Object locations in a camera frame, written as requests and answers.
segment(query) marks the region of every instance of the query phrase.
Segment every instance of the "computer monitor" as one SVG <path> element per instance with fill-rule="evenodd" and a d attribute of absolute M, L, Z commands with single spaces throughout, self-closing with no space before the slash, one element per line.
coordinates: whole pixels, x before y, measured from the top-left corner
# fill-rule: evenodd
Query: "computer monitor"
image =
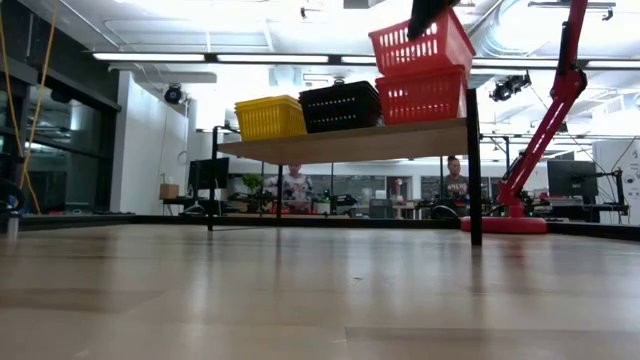
<path fill-rule="evenodd" d="M 553 160 L 547 162 L 550 196 L 598 196 L 596 164 L 591 161 Z"/>
<path fill-rule="evenodd" d="M 189 166 L 189 185 L 198 190 L 223 189 L 227 187 L 229 158 L 192 161 Z"/>

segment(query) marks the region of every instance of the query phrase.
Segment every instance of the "yellow basket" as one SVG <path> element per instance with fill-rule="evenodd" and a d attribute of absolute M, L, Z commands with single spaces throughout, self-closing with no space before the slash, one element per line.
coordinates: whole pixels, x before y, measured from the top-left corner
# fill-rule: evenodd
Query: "yellow basket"
<path fill-rule="evenodd" d="M 283 95 L 236 103 L 242 141 L 305 135 L 302 107 Z"/>

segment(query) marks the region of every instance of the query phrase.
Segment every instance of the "wooden floor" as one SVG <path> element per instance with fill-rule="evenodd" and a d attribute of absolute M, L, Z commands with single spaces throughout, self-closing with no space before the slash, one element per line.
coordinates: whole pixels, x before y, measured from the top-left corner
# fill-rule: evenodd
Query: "wooden floor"
<path fill-rule="evenodd" d="M 640 244 L 134 225 L 0 240 L 0 359 L 638 354 Z"/>

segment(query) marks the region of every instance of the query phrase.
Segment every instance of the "cardboard box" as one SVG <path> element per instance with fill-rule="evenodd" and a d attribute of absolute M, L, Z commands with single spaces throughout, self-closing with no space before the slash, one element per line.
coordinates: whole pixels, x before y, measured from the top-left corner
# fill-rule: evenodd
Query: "cardboard box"
<path fill-rule="evenodd" d="M 178 184 L 161 184 L 160 185 L 160 200 L 170 200 L 178 197 L 180 192 L 180 185 Z"/>

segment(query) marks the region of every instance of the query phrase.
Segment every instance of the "shelf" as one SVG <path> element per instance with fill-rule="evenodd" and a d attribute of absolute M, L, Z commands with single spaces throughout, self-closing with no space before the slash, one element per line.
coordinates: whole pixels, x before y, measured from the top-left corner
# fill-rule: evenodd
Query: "shelf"
<path fill-rule="evenodd" d="M 220 152 L 274 165 L 373 161 L 467 153 L 465 119 L 222 144 Z"/>

